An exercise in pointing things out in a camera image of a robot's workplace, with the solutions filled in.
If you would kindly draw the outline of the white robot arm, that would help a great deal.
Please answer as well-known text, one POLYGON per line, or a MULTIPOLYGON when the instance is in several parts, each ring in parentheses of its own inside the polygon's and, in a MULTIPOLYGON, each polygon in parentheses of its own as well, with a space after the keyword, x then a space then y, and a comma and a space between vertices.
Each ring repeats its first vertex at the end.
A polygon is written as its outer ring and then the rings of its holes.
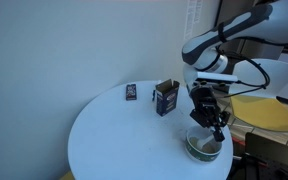
POLYGON ((222 128, 226 126, 230 114, 220 110, 211 87, 216 84, 236 84, 244 88, 244 93, 250 93, 266 91, 271 85, 268 71, 253 59, 219 49, 222 44, 236 39, 277 46, 288 45, 288 0, 257 5, 190 39, 183 46, 183 75, 188 94, 194 103, 191 117, 202 127, 210 128, 217 142, 224 140, 222 128), (252 64, 263 80, 255 84, 226 74, 225 69, 231 58, 252 64))

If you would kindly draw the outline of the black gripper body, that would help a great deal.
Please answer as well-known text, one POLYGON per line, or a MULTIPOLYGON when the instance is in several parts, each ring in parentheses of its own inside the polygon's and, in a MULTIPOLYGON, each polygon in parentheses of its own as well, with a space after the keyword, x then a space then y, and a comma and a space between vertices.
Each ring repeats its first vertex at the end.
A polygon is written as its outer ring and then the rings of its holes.
POLYGON ((209 88, 196 87, 190 92, 194 109, 190 116, 202 127, 219 127, 220 108, 214 94, 209 88))

